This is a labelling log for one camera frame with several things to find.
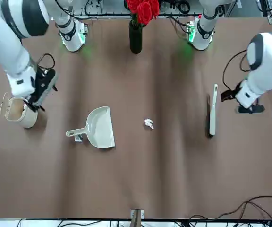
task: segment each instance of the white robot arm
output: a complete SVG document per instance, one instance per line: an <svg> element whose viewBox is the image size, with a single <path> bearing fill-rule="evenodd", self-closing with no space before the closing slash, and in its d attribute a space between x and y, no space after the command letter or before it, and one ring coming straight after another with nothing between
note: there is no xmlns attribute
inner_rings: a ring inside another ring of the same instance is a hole
<svg viewBox="0 0 272 227"><path fill-rule="evenodd" d="M59 0L66 7L72 0ZM0 0L0 65L5 70L12 94L23 97L36 111L49 91L57 90L54 69L37 65L21 39L44 35L54 17L66 48L75 52L85 43L84 24L64 14L55 0Z"/></svg>
<svg viewBox="0 0 272 227"><path fill-rule="evenodd" d="M234 1L236 0L200 0L203 12L201 18L196 18L194 21L194 37L190 41L197 50L205 50L212 41L219 18L218 6Z"/></svg>
<svg viewBox="0 0 272 227"><path fill-rule="evenodd" d="M42 70L22 46L21 39L44 35L49 16L42 0L0 1L0 65L5 70L12 94L24 97L36 111L54 86L53 69Z"/></svg>
<svg viewBox="0 0 272 227"><path fill-rule="evenodd" d="M272 32L257 34L247 48L250 72L234 90L221 94L221 100L236 99L242 113L262 112L264 108L253 105L265 92L272 90Z"/></svg>

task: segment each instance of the beige container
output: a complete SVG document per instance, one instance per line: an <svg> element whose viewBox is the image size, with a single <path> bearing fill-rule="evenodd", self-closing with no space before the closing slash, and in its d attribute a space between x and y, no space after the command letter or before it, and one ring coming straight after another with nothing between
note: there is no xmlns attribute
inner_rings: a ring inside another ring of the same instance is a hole
<svg viewBox="0 0 272 227"><path fill-rule="evenodd" d="M20 124L23 128L31 128L36 123L38 112L33 112L22 98L9 99L8 93L5 93L0 105L0 114L8 121Z"/></svg>

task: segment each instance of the white dustpan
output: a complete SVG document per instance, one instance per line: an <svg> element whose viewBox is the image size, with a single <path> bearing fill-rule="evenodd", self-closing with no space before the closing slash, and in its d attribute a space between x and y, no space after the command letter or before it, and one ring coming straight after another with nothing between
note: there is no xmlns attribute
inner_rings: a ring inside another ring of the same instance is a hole
<svg viewBox="0 0 272 227"><path fill-rule="evenodd" d="M111 112L108 106L99 107L90 112L85 127L69 130L66 136L86 134L89 142L97 148L112 148L115 146Z"/></svg>

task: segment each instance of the black vase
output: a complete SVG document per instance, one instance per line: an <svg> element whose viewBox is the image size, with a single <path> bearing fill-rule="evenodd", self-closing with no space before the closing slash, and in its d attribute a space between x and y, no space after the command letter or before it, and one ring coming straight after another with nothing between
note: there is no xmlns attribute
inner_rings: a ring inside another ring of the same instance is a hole
<svg viewBox="0 0 272 227"><path fill-rule="evenodd" d="M134 29L132 26L132 21L130 21L128 31L130 37L131 52L138 54L142 50L142 27L139 26L137 29Z"/></svg>

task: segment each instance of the white brush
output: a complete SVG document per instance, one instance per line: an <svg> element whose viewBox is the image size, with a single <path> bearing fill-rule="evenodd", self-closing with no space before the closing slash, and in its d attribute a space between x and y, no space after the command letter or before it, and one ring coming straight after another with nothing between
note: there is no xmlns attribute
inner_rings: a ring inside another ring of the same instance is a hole
<svg viewBox="0 0 272 227"><path fill-rule="evenodd" d="M213 98L212 98L212 106L210 112L210 128L209 134L211 137L216 135L216 103L217 103L217 93L218 93L218 84L214 85L213 88Z"/></svg>

